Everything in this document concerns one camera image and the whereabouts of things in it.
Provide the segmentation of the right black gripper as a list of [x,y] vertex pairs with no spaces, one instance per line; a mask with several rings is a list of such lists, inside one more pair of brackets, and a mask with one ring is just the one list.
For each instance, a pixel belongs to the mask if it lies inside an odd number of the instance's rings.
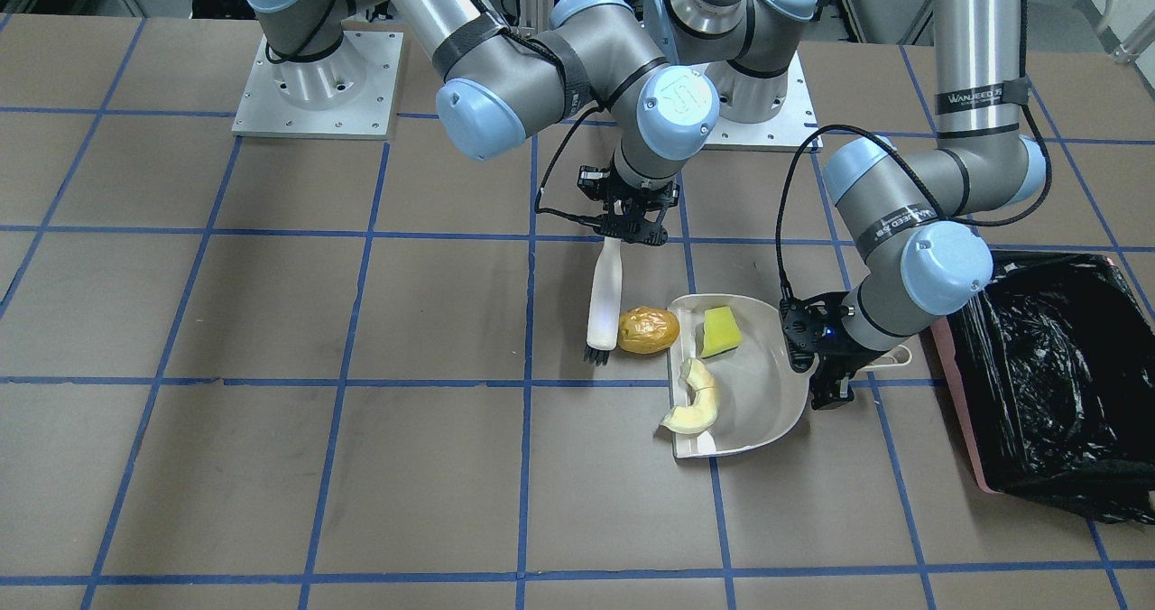
[[610,169],[583,166],[578,189],[587,199],[603,204],[599,216],[580,216],[578,223],[597,235],[617,237],[628,244],[665,245],[669,233],[663,225],[668,208],[679,202],[679,188],[668,183],[660,189],[633,188]]

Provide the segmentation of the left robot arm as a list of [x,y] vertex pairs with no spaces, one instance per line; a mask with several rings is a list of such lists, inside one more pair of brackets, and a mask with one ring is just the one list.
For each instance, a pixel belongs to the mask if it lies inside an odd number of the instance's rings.
[[[964,307],[993,277],[993,253],[970,214],[1050,187],[1029,113],[1023,0],[933,0],[936,150],[900,157],[851,126],[824,183],[869,269],[849,291],[795,296],[780,277],[792,369],[808,373],[811,406],[854,400],[855,372],[936,319]],[[733,124],[772,120],[785,104],[790,64],[819,0],[646,0],[644,25],[673,64],[705,66]]]

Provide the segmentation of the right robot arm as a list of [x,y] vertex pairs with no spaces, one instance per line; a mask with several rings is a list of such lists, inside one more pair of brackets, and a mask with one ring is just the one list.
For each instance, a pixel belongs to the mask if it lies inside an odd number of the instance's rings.
[[663,245],[665,213],[685,162],[720,117],[710,79],[669,64],[624,0],[560,0],[546,30],[511,27],[489,0],[246,0],[263,29],[236,110],[234,134],[383,137],[393,111],[383,32],[349,31],[346,18],[392,3],[442,80],[435,113],[475,161],[584,113],[606,112],[620,141],[606,169],[578,187],[604,210],[567,220],[624,243]]

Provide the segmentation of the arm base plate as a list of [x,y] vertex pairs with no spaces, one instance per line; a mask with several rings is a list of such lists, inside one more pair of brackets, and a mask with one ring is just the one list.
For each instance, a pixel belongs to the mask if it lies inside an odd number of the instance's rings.
[[724,60],[693,68],[705,72],[720,95],[707,150],[793,151],[819,128],[797,52],[784,74],[765,80],[738,74]]
[[334,54],[271,64],[260,40],[232,133],[248,137],[392,137],[404,35],[346,31]]

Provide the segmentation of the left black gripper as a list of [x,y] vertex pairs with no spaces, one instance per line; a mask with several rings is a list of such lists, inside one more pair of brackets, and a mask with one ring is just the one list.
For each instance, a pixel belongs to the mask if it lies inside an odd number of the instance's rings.
[[854,401],[849,379],[872,360],[872,350],[862,345],[845,330],[845,319],[855,317],[855,307],[845,305],[845,291],[819,293],[808,299],[784,296],[780,317],[787,340],[790,367],[808,377],[813,410],[836,409]]

